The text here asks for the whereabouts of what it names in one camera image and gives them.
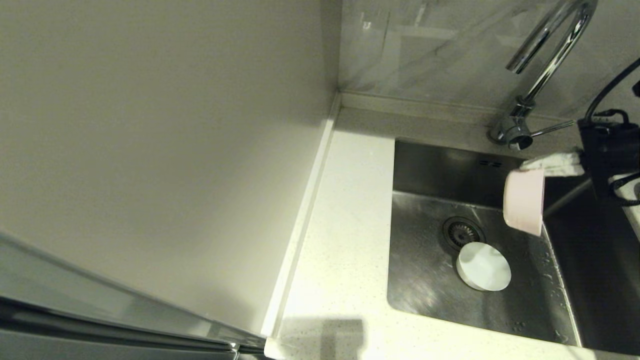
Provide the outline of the round metal drain strainer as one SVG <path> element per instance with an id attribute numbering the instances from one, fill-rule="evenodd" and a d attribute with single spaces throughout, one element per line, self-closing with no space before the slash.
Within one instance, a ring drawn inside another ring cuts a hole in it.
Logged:
<path id="1" fill-rule="evenodd" d="M 487 243 L 482 228 L 475 221 L 461 216 L 446 219 L 442 223 L 441 231 L 446 243 L 458 252 L 471 243 Z"/>

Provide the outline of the chrome cabinet trim strip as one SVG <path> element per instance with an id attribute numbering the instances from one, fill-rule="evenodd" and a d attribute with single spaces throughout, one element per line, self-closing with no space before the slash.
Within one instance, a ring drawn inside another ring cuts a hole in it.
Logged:
<path id="1" fill-rule="evenodd" d="M 80 313 L 0 294 L 0 330 L 113 346 L 263 354 L 266 337 L 166 301 L 133 300 L 110 315 Z"/>

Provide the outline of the white shallow bowl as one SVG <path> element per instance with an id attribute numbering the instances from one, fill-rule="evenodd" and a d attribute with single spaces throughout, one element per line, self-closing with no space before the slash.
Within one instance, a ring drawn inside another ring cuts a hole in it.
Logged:
<path id="1" fill-rule="evenodd" d="M 503 291 L 512 281 L 508 260 L 486 243 L 472 242 L 462 246 L 455 260 L 455 270 L 467 286 L 478 291 Z"/>

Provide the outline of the chrome gooseneck faucet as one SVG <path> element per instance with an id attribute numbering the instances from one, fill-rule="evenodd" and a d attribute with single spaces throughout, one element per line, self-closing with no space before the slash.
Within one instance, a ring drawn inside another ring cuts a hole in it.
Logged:
<path id="1" fill-rule="evenodd" d="M 537 23 L 506 65 L 506 69 L 514 74 L 521 74 L 553 34 L 565 21 L 570 20 L 569 27 L 530 85 L 530 89 L 524 95 L 515 98 L 513 108 L 507 114 L 494 121 L 493 127 L 487 132 L 490 141 L 522 151 L 533 144 L 534 137 L 571 126 L 569 122 L 532 132 L 527 125 L 527 118 L 537 105 L 537 97 L 585 34 L 598 4 L 599 0 L 558 0 Z"/>

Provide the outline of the stainless steel sink basin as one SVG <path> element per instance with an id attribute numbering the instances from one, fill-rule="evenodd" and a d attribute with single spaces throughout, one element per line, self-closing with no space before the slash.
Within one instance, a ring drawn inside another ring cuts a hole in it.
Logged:
<path id="1" fill-rule="evenodd" d="M 521 158 L 407 140 L 394 143 L 387 301 L 396 310 L 568 346 L 640 356 L 640 240 L 621 207 L 586 177 L 549 178 L 544 204 L 574 195 L 540 236 L 503 219 L 506 176 Z M 510 285 L 478 291 L 442 235 L 450 217 L 477 223 L 509 262 Z"/>

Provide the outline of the pink bowl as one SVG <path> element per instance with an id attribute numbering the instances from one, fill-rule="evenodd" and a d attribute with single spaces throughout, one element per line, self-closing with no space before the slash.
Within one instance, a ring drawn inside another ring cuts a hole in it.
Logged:
<path id="1" fill-rule="evenodd" d="M 512 170 L 503 187 L 503 220 L 515 230 L 539 237 L 543 227 L 544 170 Z"/>

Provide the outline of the tall glossy cabinet unit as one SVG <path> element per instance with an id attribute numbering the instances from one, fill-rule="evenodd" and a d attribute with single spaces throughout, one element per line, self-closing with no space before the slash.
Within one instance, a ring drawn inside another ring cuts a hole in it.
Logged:
<path id="1" fill-rule="evenodd" d="M 271 341 L 343 0 L 0 0 L 0 295 Z"/>

